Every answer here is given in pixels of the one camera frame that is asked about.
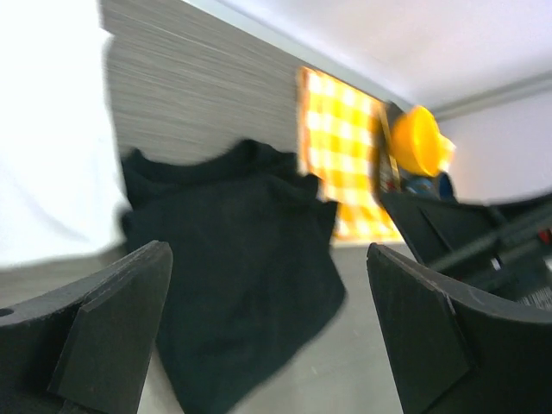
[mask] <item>yellow gingham towel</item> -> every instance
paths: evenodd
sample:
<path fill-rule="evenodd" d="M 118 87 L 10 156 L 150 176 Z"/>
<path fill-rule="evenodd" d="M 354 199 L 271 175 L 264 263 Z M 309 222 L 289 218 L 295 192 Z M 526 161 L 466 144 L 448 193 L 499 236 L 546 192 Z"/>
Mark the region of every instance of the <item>yellow gingham towel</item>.
<path fill-rule="evenodd" d="M 352 243 L 403 239 L 375 199 L 375 133 L 382 102 L 306 67 L 299 74 L 299 168 L 338 201 L 334 237 Z"/>

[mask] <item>yellow plastic container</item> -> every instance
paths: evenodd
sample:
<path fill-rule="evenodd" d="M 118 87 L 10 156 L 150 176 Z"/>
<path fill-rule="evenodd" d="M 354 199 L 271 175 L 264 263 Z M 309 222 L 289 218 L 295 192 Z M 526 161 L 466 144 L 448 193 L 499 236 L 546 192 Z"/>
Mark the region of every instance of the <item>yellow plastic container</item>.
<path fill-rule="evenodd" d="M 444 136 L 431 112 L 417 106 L 402 115 L 391 132 L 391 153 L 412 174 L 435 177 L 444 156 Z"/>

